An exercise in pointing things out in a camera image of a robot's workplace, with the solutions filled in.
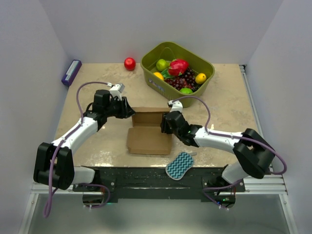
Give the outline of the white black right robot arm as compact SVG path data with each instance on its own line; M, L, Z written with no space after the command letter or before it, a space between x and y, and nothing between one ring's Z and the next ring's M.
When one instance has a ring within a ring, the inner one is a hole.
M201 125L189 124L179 111L163 115L161 131L174 134L187 146L233 153L237 162L225 166L221 175L212 182L213 187L224 192L248 176L262 179L275 157L271 146L253 129L248 128L242 133L206 130Z

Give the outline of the brown cardboard paper box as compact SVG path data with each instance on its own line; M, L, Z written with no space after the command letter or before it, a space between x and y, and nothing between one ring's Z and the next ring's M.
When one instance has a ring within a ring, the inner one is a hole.
M134 107L132 127L128 130L129 153L139 155L169 155L172 150L172 135L161 132L163 114L168 107Z

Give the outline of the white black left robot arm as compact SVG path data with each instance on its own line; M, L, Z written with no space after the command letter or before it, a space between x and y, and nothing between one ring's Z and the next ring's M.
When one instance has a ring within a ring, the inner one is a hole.
M109 117L129 118L135 114L127 98L118 91L97 90L91 110L86 110L79 121L62 137L42 143L37 149L33 179L35 182L66 190L70 185L84 184L89 191L101 186L94 169L75 167L73 155Z

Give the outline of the blue zigzag sponge cloth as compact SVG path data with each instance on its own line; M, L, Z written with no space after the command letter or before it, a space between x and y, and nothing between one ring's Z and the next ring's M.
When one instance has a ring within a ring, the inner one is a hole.
M165 172L173 180L181 180L194 165L192 153L181 152L165 167Z

